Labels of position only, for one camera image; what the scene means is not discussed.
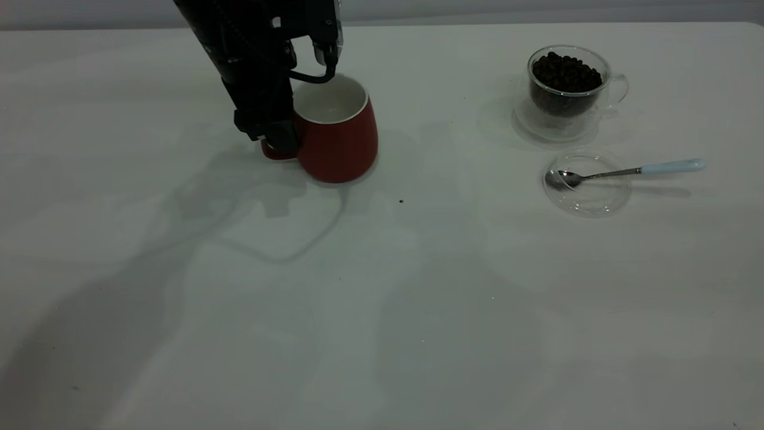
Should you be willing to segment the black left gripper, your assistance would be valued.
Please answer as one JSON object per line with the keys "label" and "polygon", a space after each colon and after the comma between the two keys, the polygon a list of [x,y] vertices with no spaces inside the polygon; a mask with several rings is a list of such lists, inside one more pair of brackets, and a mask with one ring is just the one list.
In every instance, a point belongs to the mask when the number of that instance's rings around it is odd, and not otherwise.
{"label": "black left gripper", "polygon": [[251,141],[263,139],[266,158],[296,158],[300,138],[286,70],[297,65],[289,41],[261,46],[265,57],[238,36],[221,36],[218,71],[235,106],[234,123]]}

